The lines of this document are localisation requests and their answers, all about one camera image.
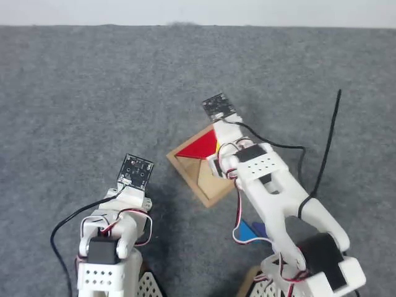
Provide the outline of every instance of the red triangle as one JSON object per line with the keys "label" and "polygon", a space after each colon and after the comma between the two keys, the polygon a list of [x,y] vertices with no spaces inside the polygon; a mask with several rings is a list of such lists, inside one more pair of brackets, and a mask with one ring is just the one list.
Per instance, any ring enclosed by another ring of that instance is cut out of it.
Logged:
{"label": "red triangle", "polygon": [[216,152],[217,138],[214,130],[198,138],[176,154],[177,157],[203,159]]}

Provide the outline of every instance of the black circuit board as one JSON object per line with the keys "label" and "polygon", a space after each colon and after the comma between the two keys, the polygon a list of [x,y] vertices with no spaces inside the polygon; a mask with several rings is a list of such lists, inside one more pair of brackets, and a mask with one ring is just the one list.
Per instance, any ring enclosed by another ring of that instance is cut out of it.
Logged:
{"label": "black circuit board", "polygon": [[117,182],[144,190],[153,167],[153,162],[127,153],[119,171]]}
{"label": "black circuit board", "polygon": [[206,99],[202,102],[202,106],[212,122],[236,113],[235,107],[223,93]]}

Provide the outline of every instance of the gray carpet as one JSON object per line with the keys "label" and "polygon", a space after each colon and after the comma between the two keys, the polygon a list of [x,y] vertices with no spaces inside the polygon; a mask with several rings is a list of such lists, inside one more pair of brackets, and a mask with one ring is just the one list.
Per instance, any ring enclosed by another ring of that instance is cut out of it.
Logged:
{"label": "gray carpet", "polygon": [[[235,295],[270,249],[233,243],[236,194],[204,208],[166,153],[208,125],[200,103],[224,91],[263,136],[309,147],[311,188],[342,88],[319,198],[366,272],[362,296],[393,296],[395,77],[392,30],[0,27],[1,295],[66,295],[51,230],[115,186],[127,152],[155,162],[140,250],[168,296]],[[298,153],[279,152],[295,174]],[[56,238],[71,272],[81,218]],[[247,201],[244,218],[257,219]]]}

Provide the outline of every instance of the blue tangram piece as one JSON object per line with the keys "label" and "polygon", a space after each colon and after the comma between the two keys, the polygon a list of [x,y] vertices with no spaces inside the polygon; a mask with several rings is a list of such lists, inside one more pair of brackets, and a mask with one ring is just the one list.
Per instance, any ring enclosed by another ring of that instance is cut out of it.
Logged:
{"label": "blue tangram piece", "polygon": [[264,223],[254,222],[254,223],[252,224],[252,227],[253,227],[254,231],[255,231],[260,237],[268,238],[267,232],[265,231],[265,224],[264,224]]}
{"label": "blue tangram piece", "polygon": [[245,241],[256,237],[257,235],[251,230],[249,225],[242,220],[239,226],[239,240]]}

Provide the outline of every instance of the robotic arm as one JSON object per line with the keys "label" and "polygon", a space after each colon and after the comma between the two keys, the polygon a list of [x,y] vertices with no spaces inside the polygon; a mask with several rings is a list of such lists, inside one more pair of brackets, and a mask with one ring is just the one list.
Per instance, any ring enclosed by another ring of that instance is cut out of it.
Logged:
{"label": "robotic arm", "polygon": [[[243,136],[235,124],[242,119],[224,94],[204,101],[203,106],[220,143],[218,152],[207,158],[213,174],[235,180],[237,189],[245,193],[265,223],[276,253],[261,263],[265,277],[274,281],[279,291],[290,291],[293,285],[293,294],[313,297],[344,296],[364,285],[366,278],[359,262],[342,256],[350,247],[348,235],[317,199],[308,201],[301,219],[320,233],[299,246],[289,237],[285,218],[298,216],[308,193],[272,146],[255,144]],[[309,272],[311,276],[298,282],[283,276],[292,277],[298,272]]]}
{"label": "robotic arm", "polygon": [[[150,241],[152,220],[147,214],[152,201],[145,197],[145,186],[153,163],[127,154],[119,173],[118,188],[107,197],[117,198],[100,204],[81,222],[77,287],[80,297],[135,297],[139,291],[142,255],[136,246]],[[150,221],[150,236],[138,243]],[[150,290],[160,290],[152,278]]]}

